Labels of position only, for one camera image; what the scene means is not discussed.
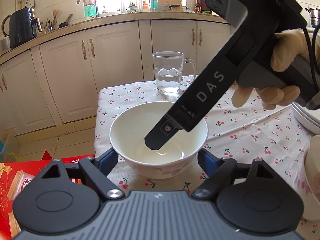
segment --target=red box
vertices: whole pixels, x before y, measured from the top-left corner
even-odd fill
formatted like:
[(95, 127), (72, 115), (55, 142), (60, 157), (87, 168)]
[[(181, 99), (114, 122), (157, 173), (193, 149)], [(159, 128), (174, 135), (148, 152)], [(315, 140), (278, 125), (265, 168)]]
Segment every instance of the red box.
[[(77, 163), (87, 156), (93, 157), (94, 155), (62, 158), (62, 161)], [(51, 160), (52, 157), (48, 151), (45, 151), (40, 161), (0, 163), (0, 240), (11, 240), (20, 232), (12, 212), (13, 201)], [(71, 181), (81, 183), (80, 179), (71, 179)]]

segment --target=black circular disc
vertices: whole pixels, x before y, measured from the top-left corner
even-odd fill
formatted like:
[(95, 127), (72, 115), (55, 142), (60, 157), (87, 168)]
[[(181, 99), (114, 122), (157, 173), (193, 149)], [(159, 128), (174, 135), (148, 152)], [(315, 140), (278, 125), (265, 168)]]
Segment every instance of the black circular disc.
[(99, 210), (98, 195), (70, 180), (41, 179), (28, 185), (13, 202), (21, 229), (57, 234), (79, 228)]
[(221, 215), (240, 230), (276, 234), (295, 230), (303, 203), (289, 185), (244, 182), (224, 189), (217, 198)]

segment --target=hand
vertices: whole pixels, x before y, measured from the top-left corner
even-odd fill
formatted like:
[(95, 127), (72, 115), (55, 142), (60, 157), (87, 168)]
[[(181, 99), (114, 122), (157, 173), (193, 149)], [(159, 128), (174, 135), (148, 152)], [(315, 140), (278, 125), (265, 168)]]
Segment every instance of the hand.
[[(271, 68), (274, 71), (282, 72), (286, 70), (294, 61), (297, 55), (301, 55), (305, 60), (309, 60), (308, 46), (305, 35), (301, 29), (288, 30), (282, 33), (276, 33), (279, 38), (278, 43), (273, 48), (271, 57)], [(316, 58), (319, 59), (320, 47), (316, 41)], [(233, 93), (232, 104), (234, 107), (243, 106), (249, 99), (253, 88), (238, 87)], [(265, 89), (256, 89), (262, 100), (262, 106), (266, 110), (275, 109), (277, 105), (287, 106), (291, 104), (300, 95), (300, 89), (297, 86), (288, 86), (282, 89), (267, 87)]]

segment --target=mug handle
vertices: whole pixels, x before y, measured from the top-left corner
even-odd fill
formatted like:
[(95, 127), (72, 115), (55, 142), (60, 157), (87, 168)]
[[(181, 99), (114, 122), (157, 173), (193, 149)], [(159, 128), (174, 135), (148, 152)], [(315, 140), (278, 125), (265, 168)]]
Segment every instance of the mug handle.
[(183, 66), (185, 65), (185, 63), (191, 63), (192, 66), (193, 66), (193, 77), (192, 77), (192, 79), (189, 82), (184, 82), (183, 80), (181, 81), (181, 85), (187, 87), (187, 86), (190, 86), (192, 84), (192, 82), (196, 79), (197, 70), (196, 70), (196, 64), (192, 59), (186, 58), (183, 61)]

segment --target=black air fryer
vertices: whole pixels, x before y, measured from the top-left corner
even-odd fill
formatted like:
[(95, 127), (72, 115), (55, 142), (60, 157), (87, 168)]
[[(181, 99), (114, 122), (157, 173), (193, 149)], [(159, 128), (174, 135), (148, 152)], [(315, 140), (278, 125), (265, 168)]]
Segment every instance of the black air fryer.
[(10, 16), (10, 48), (14, 49), (37, 37), (36, 25), (42, 31), (39, 18), (35, 18), (33, 8), (23, 8)]

